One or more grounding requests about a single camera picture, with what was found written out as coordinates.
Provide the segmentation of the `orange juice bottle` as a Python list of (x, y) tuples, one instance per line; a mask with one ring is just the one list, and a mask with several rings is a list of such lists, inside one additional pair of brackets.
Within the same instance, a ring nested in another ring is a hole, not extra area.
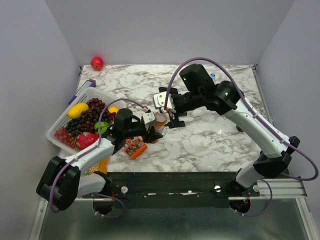
[(161, 137), (154, 140), (151, 144), (156, 144), (163, 137), (163, 131), (164, 131), (165, 125), (168, 122), (168, 118), (165, 113), (156, 112), (155, 118), (156, 118), (157, 122), (153, 126), (155, 129), (155, 132), (160, 134)]

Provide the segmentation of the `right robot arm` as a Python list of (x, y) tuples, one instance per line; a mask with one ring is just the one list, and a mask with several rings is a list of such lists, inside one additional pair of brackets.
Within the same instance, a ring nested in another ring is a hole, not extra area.
[(229, 183), (229, 190), (234, 195), (243, 195), (262, 178), (278, 177), (289, 166), (294, 149), (286, 143), (296, 148), (300, 140), (296, 136), (288, 137), (266, 121), (232, 82), (214, 83), (204, 66), (196, 63), (185, 67), (179, 75), (188, 89), (186, 93), (160, 87), (159, 94), (153, 97), (156, 108), (169, 112), (169, 128), (184, 126), (180, 116), (205, 107), (232, 121), (261, 149), (258, 159), (241, 168)]

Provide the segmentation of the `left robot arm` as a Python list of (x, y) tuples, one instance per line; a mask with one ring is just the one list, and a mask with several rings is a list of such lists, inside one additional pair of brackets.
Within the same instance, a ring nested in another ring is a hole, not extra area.
[(126, 144), (126, 140), (142, 137), (146, 144), (162, 138), (161, 122), (166, 116), (148, 110), (141, 117), (133, 115), (128, 108), (120, 109), (104, 134), (90, 146), (66, 158), (53, 157), (44, 170), (36, 193), (49, 202), (54, 213), (66, 210), (76, 199), (83, 172), (102, 159), (108, 158)]

